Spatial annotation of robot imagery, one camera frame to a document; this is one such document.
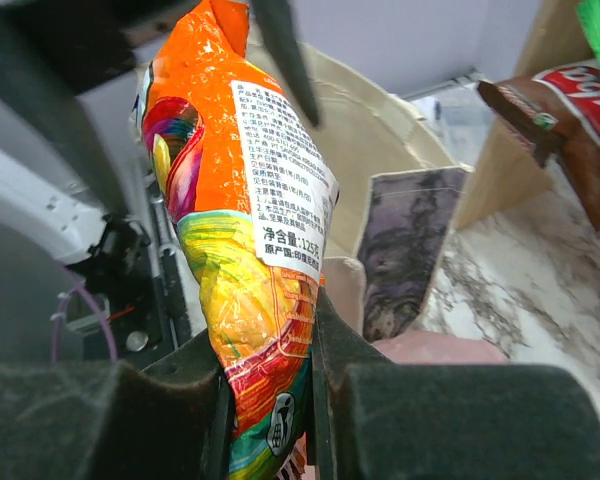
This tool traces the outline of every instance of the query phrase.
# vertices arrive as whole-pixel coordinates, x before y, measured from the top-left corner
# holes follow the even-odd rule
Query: brown candy wrapper
[[[478,93],[539,165],[557,153],[600,230],[600,69],[595,60],[490,84]]]

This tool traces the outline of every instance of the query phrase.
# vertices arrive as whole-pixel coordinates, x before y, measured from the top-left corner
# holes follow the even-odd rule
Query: orange snack bag
[[[338,184],[278,83],[245,60],[248,30],[246,3],[202,0],[146,72],[134,120],[235,395],[229,478],[269,480],[281,468],[299,477],[305,463]]]

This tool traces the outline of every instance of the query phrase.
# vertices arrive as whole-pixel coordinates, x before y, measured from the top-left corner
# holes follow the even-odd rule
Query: pink object
[[[498,347],[484,340],[467,340],[442,333],[409,331],[372,344],[380,353],[403,365],[507,363]],[[306,467],[302,480],[315,480],[313,467]]]

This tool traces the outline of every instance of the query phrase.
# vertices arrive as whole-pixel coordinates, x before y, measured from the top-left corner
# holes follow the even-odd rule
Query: metal screw
[[[49,203],[47,204],[47,210],[55,210],[58,207],[58,198],[51,197],[49,199]]]
[[[126,346],[130,352],[139,352],[149,343],[149,335],[141,330],[131,332],[127,337]]]

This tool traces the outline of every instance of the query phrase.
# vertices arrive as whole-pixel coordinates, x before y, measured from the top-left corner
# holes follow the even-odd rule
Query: red logo
[[[533,80],[549,87],[600,147],[600,70],[593,62],[539,73]]]

